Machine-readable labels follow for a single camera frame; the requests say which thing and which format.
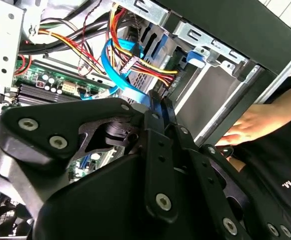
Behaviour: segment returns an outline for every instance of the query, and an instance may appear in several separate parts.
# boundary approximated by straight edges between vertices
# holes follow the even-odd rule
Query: capacitor
[[[51,87],[51,84],[47,82],[47,83],[45,84],[45,86],[44,86],[44,90],[49,91],[49,90],[50,90],[50,87]]]
[[[51,92],[53,92],[53,93],[55,93],[56,91],[57,91],[57,85],[56,84],[53,84],[52,86],[51,86],[51,89],[50,89],[50,91]]]
[[[58,86],[56,89],[57,94],[62,94],[62,86]]]
[[[50,77],[48,82],[51,84],[54,84],[56,82],[56,80],[53,77]]]
[[[42,78],[44,81],[47,81],[47,80],[49,79],[49,75],[47,75],[47,74],[43,74],[43,75],[41,76],[41,78]]]

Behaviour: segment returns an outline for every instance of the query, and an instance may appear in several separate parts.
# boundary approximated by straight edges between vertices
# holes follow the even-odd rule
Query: blue plastic tab
[[[186,61],[189,64],[192,64],[200,69],[202,69],[205,65],[206,62],[204,61],[204,57],[201,56],[200,54],[197,54],[194,51],[190,51],[186,57]]]

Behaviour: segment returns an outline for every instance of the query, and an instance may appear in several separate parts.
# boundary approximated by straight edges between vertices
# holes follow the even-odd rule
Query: finger
[[[244,137],[239,134],[223,136],[216,146],[238,145],[244,142]]]
[[[242,128],[243,126],[240,125],[235,125],[232,126],[225,134],[224,136],[229,136],[229,135],[242,135]]]

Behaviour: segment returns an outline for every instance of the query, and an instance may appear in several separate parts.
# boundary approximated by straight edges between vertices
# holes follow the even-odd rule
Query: connector
[[[64,81],[61,89],[63,92],[74,94],[77,91],[77,85],[69,81]]]

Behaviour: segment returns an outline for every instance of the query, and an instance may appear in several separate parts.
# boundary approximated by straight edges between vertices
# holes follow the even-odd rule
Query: yellow wire
[[[53,37],[55,37],[56,39],[59,39],[60,41],[62,41],[63,43],[65,43],[66,45],[68,45],[77,55],[79,55],[82,59],[84,59],[91,68],[93,68],[97,73],[99,74],[103,74],[99,69],[96,68],[95,64],[92,63],[90,61],[90,59],[88,59],[85,55],[83,55],[82,52],[80,52],[75,46],[73,46],[70,42],[66,41],[65,39],[63,39],[60,35],[50,32],[50,31],[46,31],[46,30],[39,30],[39,33],[41,34],[46,34],[46,35],[51,35]]]
[[[118,7],[119,7],[119,4],[118,4],[118,3],[114,3],[114,4],[112,5],[112,9],[111,9],[111,13],[110,13],[110,22],[109,22],[110,26],[112,26],[112,22],[113,22],[113,19],[114,19],[114,17],[115,17],[115,13],[116,13]],[[121,51],[122,53],[125,53],[125,54],[129,55],[130,57],[133,56],[131,52],[122,49],[122,48],[121,48],[119,45],[117,45],[115,42],[113,42],[113,44],[114,44],[114,46],[115,46],[119,51]],[[139,59],[139,61],[140,61],[143,65],[145,65],[146,67],[148,67],[148,68],[150,68],[150,69],[153,69],[153,70],[156,70],[156,71],[158,71],[159,73],[163,73],[163,74],[177,74],[177,73],[178,73],[178,71],[168,71],[168,70],[160,69],[160,68],[158,68],[158,67],[155,67],[155,66],[153,66],[153,65],[151,65],[151,64],[149,64],[149,63],[147,63],[146,61],[144,61],[144,60],[142,60],[142,59]]]
[[[163,78],[159,77],[159,76],[156,76],[156,75],[153,75],[149,72],[145,72],[145,71],[139,71],[139,70],[135,70],[135,69],[132,69],[131,71],[135,72],[135,73],[139,73],[139,74],[146,74],[146,75],[149,75],[149,76],[152,76],[154,78],[157,78],[159,79],[161,82],[163,82],[167,87],[169,87],[169,84],[166,80],[164,80]]]
[[[118,49],[120,52],[126,54],[126,55],[129,55],[130,57],[132,57],[132,53],[129,52],[129,51],[126,51],[124,49],[122,49],[120,46],[118,46],[115,42],[113,42],[114,46],[116,49]],[[157,68],[149,63],[147,63],[146,61],[142,60],[142,59],[139,59],[139,61],[145,65],[146,67],[150,68],[150,69],[153,69],[153,70],[156,70],[158,71],[159,73],[163,73],[163,74],[177,74],[178,71],[168,71],[168,70],[163,70],[163,69],[160,69],[160,68]]]

